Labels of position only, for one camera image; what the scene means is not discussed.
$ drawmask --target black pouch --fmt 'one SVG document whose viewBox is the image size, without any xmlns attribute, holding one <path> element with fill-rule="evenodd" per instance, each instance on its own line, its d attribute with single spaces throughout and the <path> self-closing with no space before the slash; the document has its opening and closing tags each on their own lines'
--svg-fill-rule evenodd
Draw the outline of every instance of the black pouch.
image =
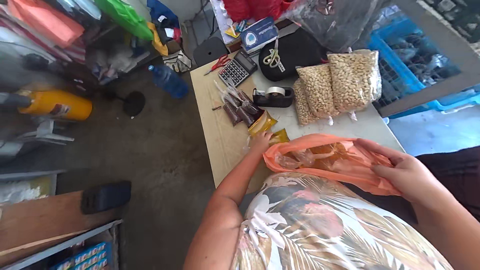
<svg viewBox="0 0 480 270">
<path fill-rule="evenodd" d="M 278 55 L 285 68 L 283 72 L 279 67 L 271 68 L 263 63 L 264 58 L 270 55 L 270 49 L 274 46 L 275 41 L 265 45 L 258 57 L 260 70 L 265 78 L 273 82 L 296 76 L 296 66 L 315 66 L 327 61 L 327 49 L 301 27 L 294 33 L 278 39 Z"/>
</svg>

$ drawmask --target bag of peanuts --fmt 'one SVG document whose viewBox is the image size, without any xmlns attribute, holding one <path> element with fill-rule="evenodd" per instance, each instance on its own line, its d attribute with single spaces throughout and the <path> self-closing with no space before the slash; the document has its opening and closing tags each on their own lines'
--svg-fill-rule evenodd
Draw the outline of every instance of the bag of peanuts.
<svg viewBox="0 0 480 270">
<path fill-rule="evenodd" d="M 333 101 L 332 77 L 329 64 L 298 68 L 302 89 L 310 111 L 318 118 L 338 115 Z"/>
<path fill-rule="evenodd" d="M 292 86 L 295 93 L 295 108 L 297 109 L 297 117 L 300 125 L 307 125 L 318 120 L 317 117 L 310 111 L 308 107 L 307 98 L 303 93 L 305 86 L 302 79 L 297 79 Z"/>
<path fill-rule="evenodd" d="M 332 74 L 333 103 L 339 112 L 360 110 L 382 95 L 378 51 L 327 54 Z"/>
</svg>

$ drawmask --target water bottle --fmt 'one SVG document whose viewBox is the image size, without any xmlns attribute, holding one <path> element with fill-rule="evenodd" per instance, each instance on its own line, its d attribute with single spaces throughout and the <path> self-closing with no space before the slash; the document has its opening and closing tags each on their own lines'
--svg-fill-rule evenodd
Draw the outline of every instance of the water bottle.
<svg viewBox="0 0 480 270">
<path fill-rule="evenodd" d="M 148 70 L 153 72 L 154 84 L 167 91 L 173 98 L 182 98 L 187 95 L 188 86 L 186 82 L 171 68 L 165 65 L 151 65 Z"/>
</svg>

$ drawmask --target hand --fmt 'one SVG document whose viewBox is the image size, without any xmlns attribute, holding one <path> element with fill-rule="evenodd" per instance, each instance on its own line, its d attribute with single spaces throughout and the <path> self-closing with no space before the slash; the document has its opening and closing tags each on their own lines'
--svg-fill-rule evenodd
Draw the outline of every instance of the hand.
<svg viewBox="0 0 480 270">
<path fill-rule="evenodd" d="M 272 137 L 273 133 L 263 131 L 257 134 L 251 143 L 250 146 L 250 152 L 258 153 L 258 154 L 263 154 L 267 149 L 270 147 L 268 145 L 268 141 Z"/>
<path fill-rule="evenodd" d="M 383 147 L 370 140 L 358 139 L 355 144 L 390 159 L 394 168 L 375 165 L 372 170 L 378 176 L 389 180 L 408 201 L 418 203 L 430 210 L 440 211 L 444 202 L 455 200 L 427 167 L 415 157 Z"/>
</svg>

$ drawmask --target black stool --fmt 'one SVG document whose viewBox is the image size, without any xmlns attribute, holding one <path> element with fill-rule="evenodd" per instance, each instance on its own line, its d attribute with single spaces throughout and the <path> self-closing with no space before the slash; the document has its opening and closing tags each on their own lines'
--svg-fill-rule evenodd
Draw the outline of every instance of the black stool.
<svg viewBox="0 0 480 270">
<path fill-rule="evenodd" d="M 223 41 L 217 37 L 211 37 L 193 51 L 193 58 L 197 65 L 201 67 L 217 60 L 224 54 L 228 54 L 228 50 Z"/>
</svg>

